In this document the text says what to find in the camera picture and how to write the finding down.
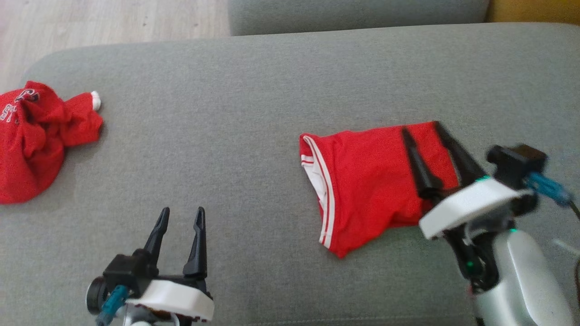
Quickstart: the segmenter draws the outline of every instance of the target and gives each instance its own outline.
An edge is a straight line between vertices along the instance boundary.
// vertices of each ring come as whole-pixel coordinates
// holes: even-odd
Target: clothing
[[[453,164],[434,123],[407,128],[444,188],[456,187]],[[417,195],[401,130],[392,126],[300,136],[301,164],[320,205],[319,242],[340,258],[389,227],[417,225],[428,204]]]
[[[62,166],[65,147],[99,139],[99,107],[97,92],[62,101],[32,81],[0,95],[0,204],[43,192]]]

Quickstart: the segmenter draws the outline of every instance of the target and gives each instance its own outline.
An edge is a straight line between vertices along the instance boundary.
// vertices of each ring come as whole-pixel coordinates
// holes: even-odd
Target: wooden floor
[[[0,93],[58,50],[228,35],[226,0],[0,0]]]

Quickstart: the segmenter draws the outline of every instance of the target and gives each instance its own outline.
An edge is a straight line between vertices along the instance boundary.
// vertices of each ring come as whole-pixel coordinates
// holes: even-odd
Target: gray fabric surface
[[[172,209],[163,273],[179,273],[208,214],[216,325],[469,325],[451,250],[389,230],[339,260],[318,240],[298,136],[439,119],[484,163],[492,144],[550,154],[580,194],[580,28],[475,24],[264,35],[68,50],[26,79],[98,90],[101,140],[71,149],[39,197],[0,207],[3,325],[89,325],[85,289]],[[521,219],[574,299],[573,214]]]
[[[232,35],[482,23],[489,0],[229,0]]]

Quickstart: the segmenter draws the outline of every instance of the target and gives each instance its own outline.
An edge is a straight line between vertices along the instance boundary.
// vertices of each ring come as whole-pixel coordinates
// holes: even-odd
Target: gray backrest
[[[232,35],[482,23],[489,0],[230,0]]]

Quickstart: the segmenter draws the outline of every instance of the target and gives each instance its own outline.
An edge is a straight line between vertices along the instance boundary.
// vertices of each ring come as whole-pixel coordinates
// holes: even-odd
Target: crumpled red shirt
[[[55,180],[65,147],[99,139],[100,103],[97,92],[62,101],[32,81],[0,95],[0,204],[34,198]]]

